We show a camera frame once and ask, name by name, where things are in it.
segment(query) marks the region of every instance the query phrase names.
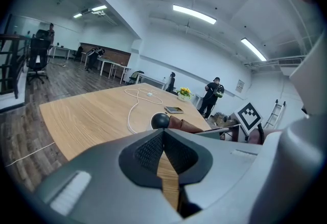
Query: potted plant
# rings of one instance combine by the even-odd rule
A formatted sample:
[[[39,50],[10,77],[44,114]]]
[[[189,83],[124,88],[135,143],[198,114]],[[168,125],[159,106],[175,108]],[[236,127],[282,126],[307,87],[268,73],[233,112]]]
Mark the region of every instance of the potted plant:
[[[177,91],[177,98],[181,101],[189,101],[193,94],[191,93],[188,87],[181,87],[180,90]]]

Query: light wood tabletop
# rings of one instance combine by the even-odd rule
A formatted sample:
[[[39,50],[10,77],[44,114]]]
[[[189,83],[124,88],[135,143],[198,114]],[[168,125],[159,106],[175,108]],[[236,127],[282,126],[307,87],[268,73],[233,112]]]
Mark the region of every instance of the light wood tabletop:
[[[63,155],[71,160],[89,147],[131,135],[127,128],[127,117],[137,99],[126,94],[124,90],[140,87],[158,92],[155,95],[163,104],[157,105],[140,99],[139,105],[130,115],[130,125],[135,131],[145,131],[152,115],[166,112],[165,106],[180,107],[184,113],[174,116],[203,130],[210,129],[191,102],[180,101],[171,93],[146,83],[116,87],[40,105],[45,124]],[[142,92],[139,93],[139,97],[157,101],[156,98],[148,97]],[[178,176],[165,154],[161,157],[157,175],[162,178],[165,197],[176,208]]]

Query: smartphone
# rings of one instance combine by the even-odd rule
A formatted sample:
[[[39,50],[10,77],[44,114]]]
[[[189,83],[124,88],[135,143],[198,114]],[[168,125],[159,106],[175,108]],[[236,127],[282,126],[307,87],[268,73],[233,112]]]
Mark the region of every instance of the smartphone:
[[[165,107],[169,113],[184,113],[184,111],[179,107]]]

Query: black railing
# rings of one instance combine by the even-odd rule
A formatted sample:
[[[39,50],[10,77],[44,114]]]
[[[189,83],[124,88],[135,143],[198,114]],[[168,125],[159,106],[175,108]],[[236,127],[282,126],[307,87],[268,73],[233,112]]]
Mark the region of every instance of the black railing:
[[[26,61],[30,38],[0,34],[0,95],[14,92],[18,98],[18,80]]]

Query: black pants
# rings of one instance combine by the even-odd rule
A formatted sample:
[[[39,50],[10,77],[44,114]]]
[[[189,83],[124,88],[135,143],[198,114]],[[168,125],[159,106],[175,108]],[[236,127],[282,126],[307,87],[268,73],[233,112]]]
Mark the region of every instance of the black pants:
[[[96,53],[93,53],[88,60],[88,64],[86,66],[86,70],[92,69],[94,63],[97,61],[98,55]]]
[[[201,107],[199,109],[199,112],[202,115],[204,113],[205,108],[206,108],[206,113],[205,113],[204,117],[207,119],[207,118],[209,118],[211,110],[213,109],[213,107],[214,107],[214,104],[211,104],[207,100],[203,100],[202,105],[201,105]]]

